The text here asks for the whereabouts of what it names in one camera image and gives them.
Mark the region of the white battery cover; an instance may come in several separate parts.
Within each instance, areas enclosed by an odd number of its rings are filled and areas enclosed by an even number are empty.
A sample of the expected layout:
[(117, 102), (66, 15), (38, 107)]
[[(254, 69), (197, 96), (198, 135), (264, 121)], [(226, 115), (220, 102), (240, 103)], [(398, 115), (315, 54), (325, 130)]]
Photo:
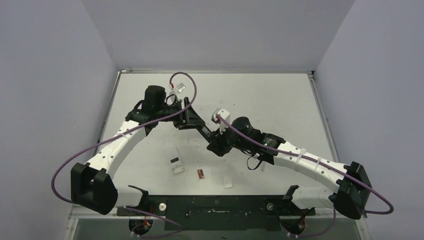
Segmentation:
[(225, 176), (223, 178), (224, 188), (230, 189), (233, 187), (233, 179), (230, 176)]

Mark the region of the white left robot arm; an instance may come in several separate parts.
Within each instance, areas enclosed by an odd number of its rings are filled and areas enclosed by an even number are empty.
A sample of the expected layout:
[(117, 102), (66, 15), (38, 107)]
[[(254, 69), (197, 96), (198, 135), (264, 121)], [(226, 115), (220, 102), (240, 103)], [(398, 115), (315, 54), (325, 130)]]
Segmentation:
[(71, 201), (102, 215), (115, 207), (129, 207), (136, 215), (149, 210), (146, 190), (135, 186), (115, 186), (113, 178), (119, 166), (133, 148), (149, 135), (159, 122), (172, 122), (178, 130), (196, 129), (207, 142), (211, 141), (211, 130), (195, 113), (187, 110), (189, 99), (178, 98), (178, 91), (172, 90), (171, 105), (167, 104), (165, 88), (150, 85), (140, 100), (127, 114), (121, 127), (94, 157), (85, 164), (76, 163), (70, 171)]

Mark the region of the black bar tool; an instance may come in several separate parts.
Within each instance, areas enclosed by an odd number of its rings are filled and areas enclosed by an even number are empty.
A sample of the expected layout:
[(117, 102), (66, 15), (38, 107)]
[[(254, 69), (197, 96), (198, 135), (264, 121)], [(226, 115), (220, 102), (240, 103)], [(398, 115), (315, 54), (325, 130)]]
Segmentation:
[(211, 143), (212, 142), (212, 138), (215, 134), (214, 131), (211, 131), (206, 125), (201, 125), (198, 126), (197, 131), (199, 132), (199, 134), (208, 142)]

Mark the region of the white red remote control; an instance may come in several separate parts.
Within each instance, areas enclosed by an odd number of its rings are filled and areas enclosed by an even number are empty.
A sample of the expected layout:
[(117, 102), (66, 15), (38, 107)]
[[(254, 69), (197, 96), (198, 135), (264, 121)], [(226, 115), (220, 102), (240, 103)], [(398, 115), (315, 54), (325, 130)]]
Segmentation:
[(176, 147), (169, 152), (169, 163), (171, 171), (174, 175), (181, 174), (185, 171), (185, 167), (180, 156), (180, 153)]

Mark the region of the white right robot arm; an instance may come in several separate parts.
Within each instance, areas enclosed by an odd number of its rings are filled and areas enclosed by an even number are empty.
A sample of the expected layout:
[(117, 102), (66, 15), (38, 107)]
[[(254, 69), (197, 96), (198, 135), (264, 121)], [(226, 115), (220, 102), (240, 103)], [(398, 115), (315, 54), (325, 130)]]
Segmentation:
[(217, 156), (237, 149), (258, 160), (259, 165), (266, 162), (288, 168), (322, 185), (291, 186), (282, 201), (286, 213), (294, 215), (300, 210), (329, 208), (354, 220), (365, 213), (372, 185), (361, 164), (355, 161), (344, 164), (313, 155), (282, 137), (253, 128), (244, 116), (238, 117), (233, 124), (217, 113), (212, 120), (219, 124), (219, 129), (212, 133), (207, 148)]

